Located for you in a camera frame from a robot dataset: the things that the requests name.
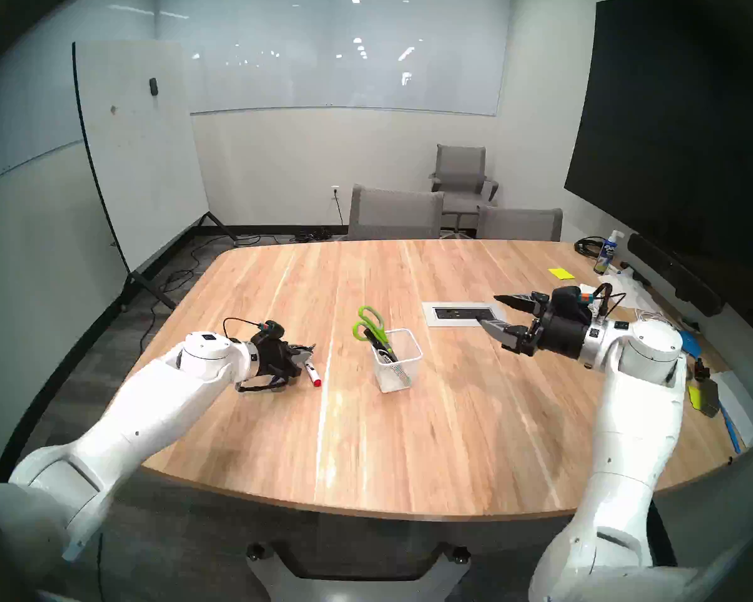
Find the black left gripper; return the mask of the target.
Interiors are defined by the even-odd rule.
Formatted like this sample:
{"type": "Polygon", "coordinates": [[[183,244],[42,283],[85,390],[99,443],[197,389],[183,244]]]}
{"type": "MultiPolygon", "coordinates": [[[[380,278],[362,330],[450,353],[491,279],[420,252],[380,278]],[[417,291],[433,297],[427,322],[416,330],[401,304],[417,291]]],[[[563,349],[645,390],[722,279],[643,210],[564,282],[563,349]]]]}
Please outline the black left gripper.
{"type": "Polygon", "coordinates": [[[252,376],[272,376],[285,381],[301,374],[315,350],[315,344],[288,344],[281,339],[264,336],[253,336],[250,342],[258,356],[258,370],[252,376]]]}

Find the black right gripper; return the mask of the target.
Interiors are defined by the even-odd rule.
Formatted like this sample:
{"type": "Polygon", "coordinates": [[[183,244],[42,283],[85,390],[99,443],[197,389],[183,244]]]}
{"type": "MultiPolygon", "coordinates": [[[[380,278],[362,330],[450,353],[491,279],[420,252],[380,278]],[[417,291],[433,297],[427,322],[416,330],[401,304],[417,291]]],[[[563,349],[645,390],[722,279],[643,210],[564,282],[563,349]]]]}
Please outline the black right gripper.
{"type": "Polygon", "coordinates": [[[578,360],[585,345],[593,313],[588,305],[556,309],[550,296],[529,294],[495,295],[498,302],[531,315],[541,315],[531,327],[508,324],[500,319],[481,319],[480,326],[503,349],[516,355],[533,356],[536,348],[578,360]]]}

